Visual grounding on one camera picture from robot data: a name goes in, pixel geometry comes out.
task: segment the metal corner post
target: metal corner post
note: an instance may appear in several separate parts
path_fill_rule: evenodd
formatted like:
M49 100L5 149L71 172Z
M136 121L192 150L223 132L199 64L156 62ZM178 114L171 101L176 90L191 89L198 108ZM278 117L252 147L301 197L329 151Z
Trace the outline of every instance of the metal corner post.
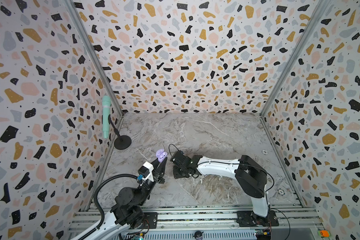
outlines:
M263 109L261 110L262 118L268 112L269 108L273 104L274 99L276 99L276 96L279 93L281 87L283 86L285 80L287 79L289 72L291 71L293 65L295 64L296 60L298 59L299 55L304 49L305 44L308 42L313 32L315 31L317 23L320 21L320 18L322 17L322 15L324 15L324 12L327 10L327 7L331 2L332 0L319 0L316 8L313 10L311 19L309 20L307 27L304 29L301 38L296 44L296 47L293 50L291 56L289 57L285 68L281 72L279 79L277 80L275 86L273 87L271 93L269 94L269 98L267 102L265 103Z
M103 67L101 66L100 60L98 59L93 46L89 40L88 34L84 28L84 25L82 23L82 21L80 20L79 14L76 10L76 7L73 4L72 0L63 0L66 9L69 13L69 16L72 19L72 22L83 42L84 47L86 48L89 57L91 58L91 61L95 67L95 69L97 70L97 72L100 75L100 79L103 82L103 85L106 89L106 92L108 94L108 96L110 97L113 107L115 108L115 111L117 113L117 115L119 116L120 120L123 117L123 112L121 111L120 105L117 101L117 98L115 97L115 94L113 93L112 87L110 86L108 80L107 80L107 76L103 70Z

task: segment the vented metal panel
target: vented metal panel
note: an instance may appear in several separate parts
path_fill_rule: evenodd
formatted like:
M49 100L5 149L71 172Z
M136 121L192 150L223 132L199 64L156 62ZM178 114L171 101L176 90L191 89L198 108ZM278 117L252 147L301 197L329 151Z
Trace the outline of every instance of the vented metal panel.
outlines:
M194 240L193 235L196 231L152 231L144 236L144 240ZM124 240L127 240L130 235L124 235ZM251 229L243 230L206 230L203 232L203 240L256 240L255 231Z

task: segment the purple object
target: purple object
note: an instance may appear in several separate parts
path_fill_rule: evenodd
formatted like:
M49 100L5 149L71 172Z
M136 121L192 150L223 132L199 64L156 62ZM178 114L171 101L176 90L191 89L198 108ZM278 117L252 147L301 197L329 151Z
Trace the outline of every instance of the purple object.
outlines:
M168 153L166 151L164 151L164 149L159 149L156 152L156 157L158 158L159 162L162 162L164 160L164 158L166 158L167 155L168 155Z

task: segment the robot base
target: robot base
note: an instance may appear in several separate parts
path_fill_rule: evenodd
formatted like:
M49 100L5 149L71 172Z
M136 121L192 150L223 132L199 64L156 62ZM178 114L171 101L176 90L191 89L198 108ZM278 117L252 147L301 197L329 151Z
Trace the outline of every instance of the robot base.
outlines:
M240 227L269 227L269 223L271 223L273 227L277 227L279 225L275 211L272 210L269 211L269 214L266 218L257 216L252 211L238 211L237 217L238 219L236 222Z

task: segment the patterned wallpaper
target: patterned wallpaper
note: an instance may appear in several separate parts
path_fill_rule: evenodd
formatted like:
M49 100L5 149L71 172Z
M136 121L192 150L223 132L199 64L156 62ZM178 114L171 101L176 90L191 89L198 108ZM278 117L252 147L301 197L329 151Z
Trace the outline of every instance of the patterned wallpaper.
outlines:
M326 10L265 120L331 239L360 239L360 0Z
M0 2L1 240L67 236L108 149L104 94L59 1Z
M314 0L75 0L124 112L261 111Z

